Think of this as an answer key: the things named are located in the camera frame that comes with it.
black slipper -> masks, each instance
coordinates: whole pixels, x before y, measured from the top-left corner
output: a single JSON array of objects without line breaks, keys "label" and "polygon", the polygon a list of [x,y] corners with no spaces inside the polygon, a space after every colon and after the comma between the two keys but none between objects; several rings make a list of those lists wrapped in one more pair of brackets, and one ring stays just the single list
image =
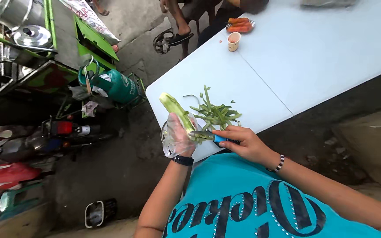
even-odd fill
[{"label": "black slipper", "polygon": [[104,10],[103,12],[100,12],[99,14],[105,17],[105,16],[108,16],[108,14],[110,14],[110,11]]},{"label": "black slipper", "polygon": [[171,38],[169,41],[168,41],[168,46],[176,46],[176,45],[180,45],[183,41],[191,38],[193,36],[193,33],[189,32],[188,34],[186,35],[179,35],[179,34],[176,34],[176,36],[174,36],[173,38]]}]

vegetable peeler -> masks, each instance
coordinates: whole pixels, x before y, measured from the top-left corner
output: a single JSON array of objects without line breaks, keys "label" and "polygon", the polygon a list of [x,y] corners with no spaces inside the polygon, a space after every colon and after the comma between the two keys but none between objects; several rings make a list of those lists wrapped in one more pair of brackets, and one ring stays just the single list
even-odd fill
[{"label": "vegetable peeler", "polygon": [[240,141],[236,141],[236,140],[224,138],[224,137],[221,137],[221,136],[218,136],[218,135],[214,135],[213,133],[211,133],[209,131],[194,130],[194,131],[189,132],[188,135],[189,136],[193,136],[193,137],[195,137],[196,135],[199,135],[199,136],[205,137],[207,140],[212,140],[215,143],[216,142],[220,143],[222,141],[230,141],[230,142],[235,143],[235,144],[240,144],[241,143]]}]

plate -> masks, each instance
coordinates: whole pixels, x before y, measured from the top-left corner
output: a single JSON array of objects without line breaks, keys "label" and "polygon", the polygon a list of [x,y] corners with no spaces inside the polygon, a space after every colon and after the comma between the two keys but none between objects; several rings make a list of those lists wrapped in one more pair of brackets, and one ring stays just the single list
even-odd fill
[{"label": "plate", "polygon": [[[251,29],[250,31],[248,31],[248,32],[239,32],[239,33],[241,33],[241,34],[250,33],[250,32],[254,29],[254,27],[255,27],[255,21],[249,19],[249,23],[251,23],[251,25],[252,25],[252,29]],[[226,30],[229,29],[229,27],[231,27],[231,26],[232,26],[232,24],[228,23],[228,24],[226,25]]]}]

plastic glove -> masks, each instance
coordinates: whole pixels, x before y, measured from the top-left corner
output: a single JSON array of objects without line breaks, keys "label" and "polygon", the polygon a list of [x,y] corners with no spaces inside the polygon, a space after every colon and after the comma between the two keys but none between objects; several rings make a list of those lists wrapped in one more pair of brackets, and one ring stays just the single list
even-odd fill
[{"label": "plastic glove", "polygon": [[[193,114],[188,114],[191,122],[201,130]],[[162,142],[162,149],[165,156],[173,158],[176,155],[191,157],[196,148],[196,142],[191,140],[188,133],[183,128],[179,117],[175,113],[170,113],[167,118],[167,133]]]}]

blue peeler handle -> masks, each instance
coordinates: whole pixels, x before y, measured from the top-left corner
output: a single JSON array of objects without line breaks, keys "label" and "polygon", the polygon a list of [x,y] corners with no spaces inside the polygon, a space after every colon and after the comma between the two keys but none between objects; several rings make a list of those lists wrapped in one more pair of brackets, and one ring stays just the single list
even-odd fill
[{"label": "blue peeler handle", "polygon": [[222,141],[230,141],[230,142],[235,143],[235,144],[240,144],[241,143],[240,141],[235,141],[235,140],[232,140],[232,139],[228,139],[228,138],[224,138],[224,137],[221,137],[221,136],[218,136],[218,135],[214,135],[214,142],[220,143]]}]

